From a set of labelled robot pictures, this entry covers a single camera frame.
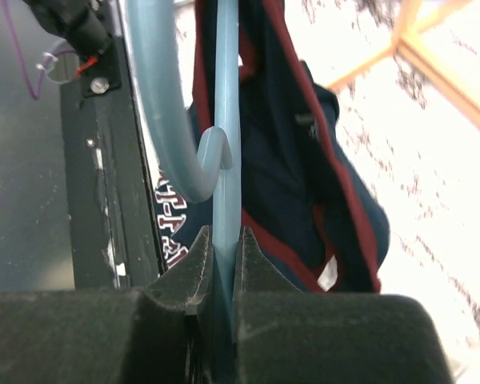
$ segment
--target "wooden frame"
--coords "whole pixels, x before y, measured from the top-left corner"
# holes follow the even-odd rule
[[[449,0],[426,17],[416,21],[423,0],[403,0],[391,40],[378,47],[365,61],[350,68],[327,87],[339,91],[374,64],[392,54],[403,56],[422,72],[437,89],[480,129],[480,95],[428,48],[419,36],[440,24],[471,0]]]

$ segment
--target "navy jacket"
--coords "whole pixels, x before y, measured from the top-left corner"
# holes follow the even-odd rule
[[[213,125],[217,0],[197,0],[194,103],[196,142]],[[279,2],[240,1],[242,224],[264,255],[305,291],[335,261],[330,291],[379,292],[377,270],[389,223],[336,140],[337,97],[314,84],[300,62]],[[189,204],[162,178],[155,191],[168,264],[212,222],[212,201]]]

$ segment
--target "black foam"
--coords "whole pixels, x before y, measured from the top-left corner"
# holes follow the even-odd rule
[[[243,227],[234,276],[236,295],[243,292],[299,292],[263,255],[251,228]]]
[[[139,290],[2,293],[0,384],[182,382],[183,321]]]
[[[415,300],[372,294],[244,293],[236,307],[242,384],[451,384]]]
[[[214,371],[214,347],[224,350],[226,345],[230,347],[231,339],[231,332],[222,338],[214,338],[213,334],[213,321],[224,323],[225,319],[213,318],[214,247],[211,238],[211,226],[201,228],[184,259],[146,289],[150,295],[185,318],[186,328],[183,332],[189,342],[186,375],[199,377],[200,382],[211,382],[212,374],[222,374],[222,371]]]

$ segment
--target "purple cable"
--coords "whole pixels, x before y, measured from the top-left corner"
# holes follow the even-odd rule
[[[13,23],[12,17],[10,16],[9,3],[7,0],[0,0],[0,3],[2,4],[3,16],[6,20],[7,28],[9,30],[9,36],[13,43],[14,52],[16,53],[16,59],[18,60],[18,64],[20,66],[20,69],[22,70],[23,81],[25,82],[26,88],[29,92],[29,95],[32,97],[32,99],[39,100],[39,96],[41,95],[42,80],[44,79],[46,74],[46,67],[49,64],[51,64],[54,58],[57,58],[63,54],[73,54],[74,50],[67,49],[67,50],[60,50],[55,53],[50,52],[50,55],[45,56],[41,64],[42,65],[42,69],[40,69],[41,73],[39,74],[38,82],[36,84],[36,88],[34,89],[32,84],[30,83],[29,75],[26,70],[25,59],[23,58],[22,49],[19,46],[18,36],[16,35],[16,31],[14,29],[14,23]]]

